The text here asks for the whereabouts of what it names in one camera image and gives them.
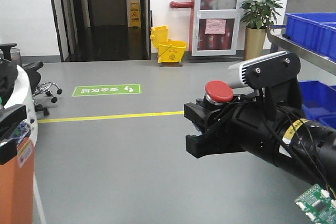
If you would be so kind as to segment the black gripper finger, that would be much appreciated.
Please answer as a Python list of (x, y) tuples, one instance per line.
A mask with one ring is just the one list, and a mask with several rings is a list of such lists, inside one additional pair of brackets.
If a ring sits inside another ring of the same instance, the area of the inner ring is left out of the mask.
[(8, 127), (16, 127), (21, 121), (27, 118), (26, 106), (15, 104), (1, 110), (1, 130)]
[(17, 141), (15, 138), (1, 140), (1, 165), (6, 164), (17, 155)]

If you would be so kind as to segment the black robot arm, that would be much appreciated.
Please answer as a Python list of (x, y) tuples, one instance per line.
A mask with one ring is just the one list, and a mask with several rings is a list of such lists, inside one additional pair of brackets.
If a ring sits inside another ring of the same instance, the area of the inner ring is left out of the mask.
[(220, 102), (205, 94), (184, 104), (184, 116), (200, 132), (186, 136), (196, 158), (249, 152), (310, 184), (335, 189), (335, 96), (318, 81), (296, 79), (253, 86)]

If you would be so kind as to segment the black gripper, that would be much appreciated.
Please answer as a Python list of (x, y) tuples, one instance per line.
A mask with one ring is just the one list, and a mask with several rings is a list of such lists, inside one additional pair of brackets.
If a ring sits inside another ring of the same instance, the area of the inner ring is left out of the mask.
[(187, 135), (186, 151), (196, 158), (250, 152), (275, 166), (304, 166), (305, 155), (285, 137), (295, 116), (303, 116), (297, 80), (262, 88), (259, 94), (234, 94), (211, 110), (189, 102), (184, 117), (207, 135)]

